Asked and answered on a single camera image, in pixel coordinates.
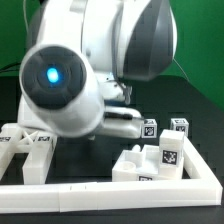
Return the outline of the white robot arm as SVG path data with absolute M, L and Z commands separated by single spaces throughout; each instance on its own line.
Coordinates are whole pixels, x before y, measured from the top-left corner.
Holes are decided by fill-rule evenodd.
M 170 0 L 45 0 L 19 71 L 19 125 L 61 137 L 140 137 L 143 119 L 124 82 L 161 74 L 176 45 Z

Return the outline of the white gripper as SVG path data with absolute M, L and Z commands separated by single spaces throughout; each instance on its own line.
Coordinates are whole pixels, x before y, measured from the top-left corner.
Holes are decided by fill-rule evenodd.
M 141 137 L 144 118 L 132 108 L 106 106 L 103 120 L 92 135 L 138 139 Z

